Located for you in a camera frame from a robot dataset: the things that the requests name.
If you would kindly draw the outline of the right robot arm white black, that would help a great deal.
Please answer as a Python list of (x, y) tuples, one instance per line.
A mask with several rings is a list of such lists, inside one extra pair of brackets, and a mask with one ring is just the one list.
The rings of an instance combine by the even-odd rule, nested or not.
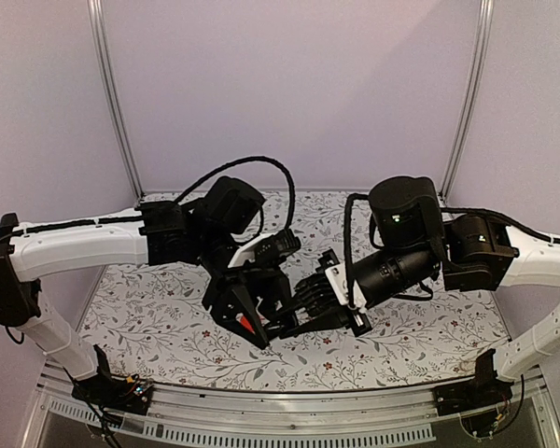
[[(298, 333), (349, 328), (367, 333), (367, 312), (390, 299), (405, 299), (410, 287), (440, 277), (448, 290), (495, 290), (529, 284), (560, 287), (560, 237), (529, 229), (499, 212), (459, 208), (444, 220), (433, 182), (397, 176), (368, 193), (350, 194), (343, 219), (356, 202), (371, 210), (369, 231), (380, 244), (364, 259), (352, 259), (352, 228), (343, 228), (343, 262), (323, 255), (318, 272), (295, 289), (294, 301), (308, 313)], [(482, 407), (500, 388), (560, 350), (560, 302), (531, 329), (472, 361), (464, 399)]]

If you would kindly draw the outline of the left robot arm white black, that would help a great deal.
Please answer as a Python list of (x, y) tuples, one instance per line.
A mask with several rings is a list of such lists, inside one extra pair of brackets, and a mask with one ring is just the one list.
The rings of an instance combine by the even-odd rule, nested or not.
[(289, 226), (240, 243), (264, 205), (246, 182), (224, 176), (201, 198), (140, 204), (117, 213), (48, 224), (0, 221), (0, 325), (17, 329), (59, 362), (101, 405), (113, 404), (135, 380), (112, 377), (102, 349), (82, 340), (41, 294), (44, 276), (100, 265), (205, 268), (203, 307), (222, 328), (265, 347), (296, 325), (280, 310), (290, 298), (283, 262), (300, 249)]

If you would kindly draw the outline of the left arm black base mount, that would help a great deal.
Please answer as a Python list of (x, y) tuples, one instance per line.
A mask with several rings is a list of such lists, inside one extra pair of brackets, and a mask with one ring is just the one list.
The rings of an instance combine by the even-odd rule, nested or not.
[(95, 344), (96, 373), (88, 379), (73, 379), (72, 396), (92, 405), (126, 413), (146, 415), (153, 395), (153, 381), (132, 374), (125, 378), (112, 375), (105, 352)]

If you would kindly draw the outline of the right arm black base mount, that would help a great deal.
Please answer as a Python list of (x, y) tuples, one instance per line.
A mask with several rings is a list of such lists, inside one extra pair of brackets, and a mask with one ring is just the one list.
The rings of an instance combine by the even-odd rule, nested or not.
[(438, 416), (471, 411), (512, 398), (512, 383), (497, 378), (495, 353), (496, 350), (491, 348), (478, 356), (471, 379), (439, 385), (431, 390)]

